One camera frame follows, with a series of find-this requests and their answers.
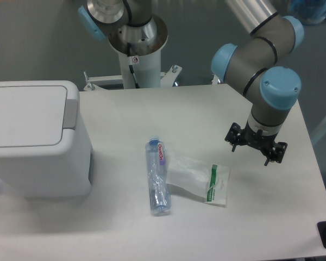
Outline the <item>silver robot base joint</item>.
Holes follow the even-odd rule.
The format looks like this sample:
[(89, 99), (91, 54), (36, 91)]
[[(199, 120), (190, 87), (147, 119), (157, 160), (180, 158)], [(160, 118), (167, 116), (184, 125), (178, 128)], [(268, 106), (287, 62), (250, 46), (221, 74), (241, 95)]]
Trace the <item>silver robot base joint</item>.
[(167, 26), (153, 13), (152, 1), (84, 1), (78, 16), (94, 39), (108, 39), (129, 57), (159, 51), (168, 39)]

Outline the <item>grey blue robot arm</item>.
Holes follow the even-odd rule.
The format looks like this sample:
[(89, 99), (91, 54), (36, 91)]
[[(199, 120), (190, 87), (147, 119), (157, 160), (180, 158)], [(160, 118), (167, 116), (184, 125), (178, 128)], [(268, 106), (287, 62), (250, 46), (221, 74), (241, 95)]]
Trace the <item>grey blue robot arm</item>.
[(233, 149), (247, 145), (260, 151), (265, 163), (281, 163), (287, 143), (275, 139), (295, 105), (302, 82), (294, 70), (277, 62), (304, 39), (304, 27), (293, 16), (281, 16), (270, 1), (227, 1), (252, 38), (243, 47), (223, 45), (211, 70), (252, 104), (245, 127), (233, 123), (225, 137)]

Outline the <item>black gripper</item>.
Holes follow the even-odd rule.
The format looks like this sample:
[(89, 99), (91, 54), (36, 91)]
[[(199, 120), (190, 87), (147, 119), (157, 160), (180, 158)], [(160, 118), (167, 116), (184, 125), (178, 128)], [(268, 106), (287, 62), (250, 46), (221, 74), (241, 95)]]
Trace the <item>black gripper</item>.
[(232, 145), (231, 151), (234, 152), (237, 146), (249, 146), (260, 151), (265, 157), (264, 166), (269, 163), (281, 163), (287, 149), (287, 143), (275, 142), (278, 134), (265, 135), (263, 130), (253, 131), (249, 124), (246, 123), (244, 129), (236, 122), (233, 122), (225, 141)]

